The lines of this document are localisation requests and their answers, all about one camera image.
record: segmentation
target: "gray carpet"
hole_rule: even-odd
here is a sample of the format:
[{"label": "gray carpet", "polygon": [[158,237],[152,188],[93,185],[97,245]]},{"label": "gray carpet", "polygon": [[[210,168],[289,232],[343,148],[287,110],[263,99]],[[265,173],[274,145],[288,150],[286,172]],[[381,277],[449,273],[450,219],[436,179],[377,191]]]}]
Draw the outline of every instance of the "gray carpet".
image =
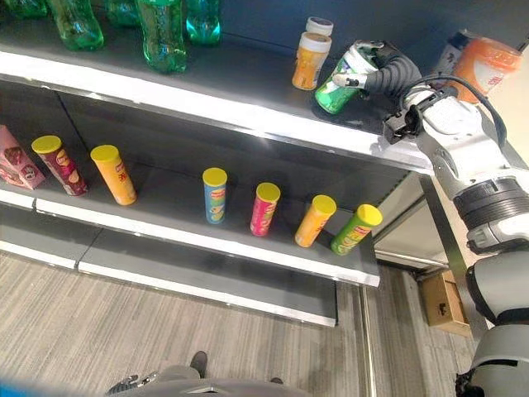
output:
[{"label": "gray carpet", "polygon": [[[383,268],[368,297],[378,396],[452,395],[474,344],[425,324],[405,272]],[[324,328],[0,254],[0,378],[96,395],[204,350],[209,377],[363,396],[360,290],[341,285],[338,302],[339,327]]]}]

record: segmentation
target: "person's foot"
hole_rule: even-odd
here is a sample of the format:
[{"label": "person's foot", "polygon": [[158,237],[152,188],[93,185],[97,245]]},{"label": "person's foot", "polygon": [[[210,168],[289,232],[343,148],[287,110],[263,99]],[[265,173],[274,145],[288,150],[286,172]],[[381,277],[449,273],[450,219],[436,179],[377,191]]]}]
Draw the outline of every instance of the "person's foot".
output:
[{"label": "person's foot", "polygon": [[206,377],[206,367],[207,367],[207,354],[200,351],[196,352],[193,358],[191,359],[191,368],[194,368],[198,371],[201,379]]}]

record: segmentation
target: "green plastic bottle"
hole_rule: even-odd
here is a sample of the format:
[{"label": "green plastic bottle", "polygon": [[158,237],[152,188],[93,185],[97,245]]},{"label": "green plastic bottle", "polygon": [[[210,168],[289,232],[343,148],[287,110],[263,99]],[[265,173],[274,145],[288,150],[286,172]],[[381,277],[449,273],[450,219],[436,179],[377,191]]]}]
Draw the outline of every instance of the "green plastic bottle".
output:
[{"label": "green plastic bottle", "polygon": [[186,27],[193,44],[215,45],[221,39],[219,0],[187,0]]},{"label": "green plastic bottle", "polygon": [[107,17],[111,24],[124,27],[140,25],[136,0],[105,0]]},{"label": "green plastic bottle", "polygon": [[96,50],[103,45],[90,0],[48,0],[48,6],[60,39],[69,50]]},{"label": "green plastic bottle", "polygon": [[331,75],[325,83],[317,89],[316,100],[322,108],[331,114],[337,114],[349,100],[358,95],[357,88],[342,88],[334,84],[332,76],[335,74],[347,73],[371,73],[377,71],[358,49],[352,45],[350,49],[341,57]]},{"label": "green plastic bottle", "polygon": [[182,0],[137,0],[147,64],[160,73],[184,72]]},{"label": "green plastic bottle", "polygon": [[332,239],[331,249],[337,255],[347,255],[382,220],[382,213],[376,207],[370,204],[360,205],[355,215]]},{"label": "green plastic bottle", "polygon": [[20,19],[42,18],[48,14],[45,0],[5,0],[7,8]]}]

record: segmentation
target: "shelving unit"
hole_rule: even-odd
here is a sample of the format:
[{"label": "shelving unit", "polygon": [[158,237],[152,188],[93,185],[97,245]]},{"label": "shelving unit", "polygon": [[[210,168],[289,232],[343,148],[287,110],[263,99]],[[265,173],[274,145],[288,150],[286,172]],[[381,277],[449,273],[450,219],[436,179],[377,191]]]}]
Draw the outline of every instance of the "shelving unit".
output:
[{"label": "shelving unit", "polygon": [[370,237],[348,256],[337,256],[328,248],[331,234],[337,233],[350,217],[347,211],[339,210],[331,218],[311,248],[301,248],[293,241],[293,235],[307,208],[302,202],[282,199],[269,235],[254,237],[249,228],[252,190],[228,188],[226,220],[212,226],[205,218],[200,179],[145,165],[130,165],[129,169],[139,197],[127,207],[116,204],[93,168],[94,174],[84,176],[89,191],[80,197],[65,194],[59,182],[52,178],[33,191],[21,192],[21,188],[4,183],[0,191],[20,192],[35,198],[36,210],[41,213],[263,261],[333,280],[379,284]]},{"label": "shelving unit", "polygon": [[103,231],[79,270],[334,327],[333,281],[260,263]]},{"label": "shelving unit", "polygon": [[74,269],[98,227],[0,205],[0,250]]},{"label": "shelving unit", "polygon": [[98,19],[106,44],[95,52],[66,50],[46,19],[10,21],[0,35],[0,76],[431,173],[430,161],[414,143],[390,146],[381,136],[381,121],[392,108],[384,98],[352,101],[343,114],[332,117],[312,93],[291,85],[292,56],[228,40],[213,48],[190,47],[184,74],[157,74],[143,59],[139,31],[112,27],[104,16]]}]

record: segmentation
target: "black cable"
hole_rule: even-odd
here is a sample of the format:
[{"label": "black cable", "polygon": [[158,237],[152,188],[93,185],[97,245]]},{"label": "black cable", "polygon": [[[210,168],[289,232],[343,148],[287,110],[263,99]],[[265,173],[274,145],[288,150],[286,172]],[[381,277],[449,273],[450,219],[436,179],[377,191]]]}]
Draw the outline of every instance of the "black cable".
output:
[{"label": "black cable", "polygon": [[406,98],[406,95],[410,92],[410,90],[415,87],[417,84],[420,83],[427,83],[428,81],[435,81],[435,80],[452,80],[459,84],[464,85],[490,112],[490,115],[493,118],[494,126],[496,127],[496,135],[498,136],[498,146],[503,147],[505,145],[505,141],[507,140],[507,128],[505,127],[505,123],[503,122],[503,119],[501,116],[496,112],[496,109],[494,109],[493,105],[488,101],[487,97],[485,97],[480,91],[478,91],[477,88],[475,88],[472,84],[470,84],[465,79],[462,79],[461,77],[457,76],[451,76],[449,74],[432,74],[426,77],[422,77],[420,79],[415,80],[413,83],[407,85],[404,90],[401,92],[401,94],[398,97],[398,110],[401,112],[404,109],[404,99]]}]

